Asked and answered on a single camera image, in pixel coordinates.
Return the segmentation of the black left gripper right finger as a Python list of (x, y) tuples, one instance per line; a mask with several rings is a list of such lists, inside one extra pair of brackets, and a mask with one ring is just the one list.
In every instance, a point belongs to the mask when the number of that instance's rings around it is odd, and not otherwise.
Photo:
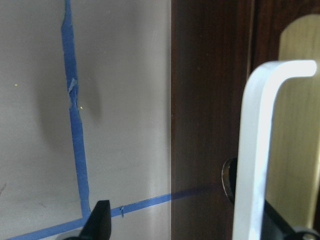
[(285, 240), (296, 231), (285, 219), (265, 200), (261, 228), (261, 240)]

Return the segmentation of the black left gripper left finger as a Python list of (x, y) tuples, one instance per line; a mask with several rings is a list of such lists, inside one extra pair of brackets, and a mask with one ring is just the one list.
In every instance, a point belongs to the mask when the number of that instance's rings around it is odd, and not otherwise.
[(109, 200), (99, 200), (89, 216), (78, 240), (109, 240), (111, 237), (111, 207)]

